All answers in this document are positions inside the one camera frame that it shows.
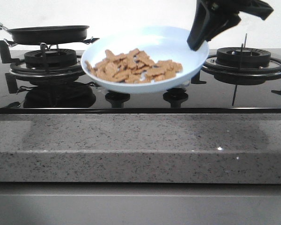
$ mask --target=gas burner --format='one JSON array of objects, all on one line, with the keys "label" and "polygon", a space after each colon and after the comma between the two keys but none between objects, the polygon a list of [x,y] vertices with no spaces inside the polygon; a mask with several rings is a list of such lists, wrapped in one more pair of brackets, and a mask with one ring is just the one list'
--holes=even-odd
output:
[{"label": "gas burner", "polygon": [[44,57],[50,69],[69,67],[77,63],[76,52],[71,49],[50,49],[45,52],[37,50],[24,54],[26,67],[44,69]]},{"label": "gas burner", "polygon": [[268,67],[270,60],[271,53],[265,50],[229,47],[217,50],[215,62],[227,67],[259,69]]},{"label": "gas burner", "polygon": [[84,75],[80,65],[80,55],[76,56],[75,64],[66,67],[52,67],[47,72],[44,68],[27,68],[25,60],[10,64],[10,74],[17,79],[29,81],[30,83],[66,83],[69,80],[75,81],[79,76]]},{"label": "gas burner", "polygon": [[210,55],[202,69],[211,74],[278,79],[281,77],[281,60],[261,49],[228,47]]}]

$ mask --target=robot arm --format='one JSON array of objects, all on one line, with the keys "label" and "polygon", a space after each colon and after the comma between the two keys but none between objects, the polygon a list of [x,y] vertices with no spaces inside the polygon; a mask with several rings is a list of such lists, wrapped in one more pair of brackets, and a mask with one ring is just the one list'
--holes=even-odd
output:
[{"label": "robot arm", "polygon": [[198,50],[221,32],[239,24],[239,12],[249,13],[265,20],[273,8],[260,0],[197,0],[197,9],[187,43]]}]

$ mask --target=stove knob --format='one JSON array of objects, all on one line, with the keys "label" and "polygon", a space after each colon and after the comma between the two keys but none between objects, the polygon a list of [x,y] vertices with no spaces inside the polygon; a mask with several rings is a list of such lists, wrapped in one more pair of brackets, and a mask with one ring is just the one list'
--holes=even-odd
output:
[{"label": "stove knob", "polygon": [[111,103],[112,108],[123,108],[124,102],[126,102],[130,99],[130,94],[109,91],[105,95],[105,99],[106,99],[106,101]]},{"label": "stove knob", "polygon": [[181,108],[181,104],[188,100],[188,94],[183,88],[172,88],[163,94],[163,99],[170,103],[171,108]]}]

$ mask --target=burner cap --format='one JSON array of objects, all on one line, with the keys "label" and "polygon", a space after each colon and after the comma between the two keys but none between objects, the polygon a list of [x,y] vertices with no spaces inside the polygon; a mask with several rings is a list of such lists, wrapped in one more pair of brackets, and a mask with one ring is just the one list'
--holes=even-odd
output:
[{"label": "burner cap", "polygon": [[236,68],[260,68],[268,66],[271,53],[256,48],[243,48],[241,54],[240,47],[228,47],[218,49],[216,57],[216,63],[220,65]]},{"label": "burner cap", "polygon": [[77,63],[76,51],[71,49],[51,49],[45,51],[46,59],[41,50],[31,51],[24,54],[27,68],[41,69],[48,64],[50,68],[63,68]]}]

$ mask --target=granite countertop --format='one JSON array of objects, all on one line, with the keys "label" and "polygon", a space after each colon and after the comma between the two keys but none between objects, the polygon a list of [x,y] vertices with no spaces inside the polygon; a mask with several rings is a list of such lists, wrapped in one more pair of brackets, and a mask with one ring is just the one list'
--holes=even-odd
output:
[{"label": "granite countertop", "polygon": [[281,114],[0,114],[0,181],[281,184]]}]

